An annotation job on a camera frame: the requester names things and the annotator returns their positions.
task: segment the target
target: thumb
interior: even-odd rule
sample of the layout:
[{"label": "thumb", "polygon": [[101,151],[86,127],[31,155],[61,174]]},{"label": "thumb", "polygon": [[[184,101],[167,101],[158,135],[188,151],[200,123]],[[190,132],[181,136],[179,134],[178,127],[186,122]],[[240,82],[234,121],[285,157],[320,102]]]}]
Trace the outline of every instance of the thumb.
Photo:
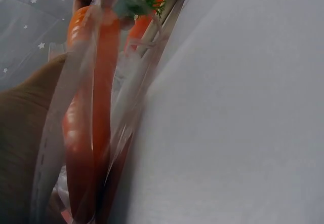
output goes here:
[{"label": "thumb", "polygon": [[54,94],[56,84],[65,63],[66,54],[60,55],[32,74],[18,89],[29,94],[30,100],[48,109]]}]

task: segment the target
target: star pattern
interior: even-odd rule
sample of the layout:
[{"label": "star pattern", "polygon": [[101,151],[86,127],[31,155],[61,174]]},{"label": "star pattern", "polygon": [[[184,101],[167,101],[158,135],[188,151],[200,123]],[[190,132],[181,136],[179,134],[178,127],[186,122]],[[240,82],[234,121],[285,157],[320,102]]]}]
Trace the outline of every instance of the star pattern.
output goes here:
[{"label": "star pattern", "polygon": [[39,47],[39,49],[44,48],[44,47],[45,47],[45,43],[40,43],[40,44],[38,45],[38,47]]}]

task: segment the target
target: clear plastic bag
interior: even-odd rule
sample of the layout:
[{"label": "clear plastic bag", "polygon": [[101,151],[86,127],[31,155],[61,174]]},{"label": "clear plastic bag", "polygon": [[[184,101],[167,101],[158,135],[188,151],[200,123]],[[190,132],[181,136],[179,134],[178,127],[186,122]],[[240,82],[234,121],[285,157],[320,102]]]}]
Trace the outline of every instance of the clear plastic bag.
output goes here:
[{"label": "clear plastic bag", "polygon": [[[159,37],[149,43],[129,41],[119,53],[119,19],[132,16],[134,7],[143,14],[151,11],[144,0],[116,0],[112,8],[105,3],[93,1],[82,22],[74,19],[67,44],[51,44],[49,59],[68,55],[42,134],[30,223],[41,222],[54,181],[62,211],[70,216],[67,222],[95,223],[110,169],[136,130],[158,62]],[[158,19],[153,21],[160,31]],[[145,46],[151,55],[141,57],[131,45]]]}]

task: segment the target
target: plastic bag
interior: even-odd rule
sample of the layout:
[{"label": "plastic bag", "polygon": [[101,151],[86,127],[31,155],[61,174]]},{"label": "plastic bag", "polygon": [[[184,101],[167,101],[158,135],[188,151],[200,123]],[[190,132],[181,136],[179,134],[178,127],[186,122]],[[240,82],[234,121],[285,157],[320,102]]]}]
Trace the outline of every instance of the plastic bag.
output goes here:
[{"label": "plastic bag", "polygon": [[95,0],[72,18],[67,45],[51,44],[49,59],[68,55],[40,143],[30,223],[41,222],[49,186],[56,181],[67,222],[95,222],[111,166],[136,130],[158,60],[154,52],[141,58],[131,45],[154,50],[159,37],[152,43],[129,41],[126,52],[119,53],[119,19],[134,15],[134,8],[139,14],[151,11],[144,0],[115,0],[112,8],[105,3]]}]

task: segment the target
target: white surface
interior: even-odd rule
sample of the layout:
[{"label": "white surface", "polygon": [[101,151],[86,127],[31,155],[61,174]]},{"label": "white surface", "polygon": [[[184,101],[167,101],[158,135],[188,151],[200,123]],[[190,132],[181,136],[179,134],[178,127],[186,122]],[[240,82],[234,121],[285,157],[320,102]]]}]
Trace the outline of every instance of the white surface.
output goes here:
[{"label": "white surface", "polygon": [[110,223],[324,222],[323,2],[188,0]]}]

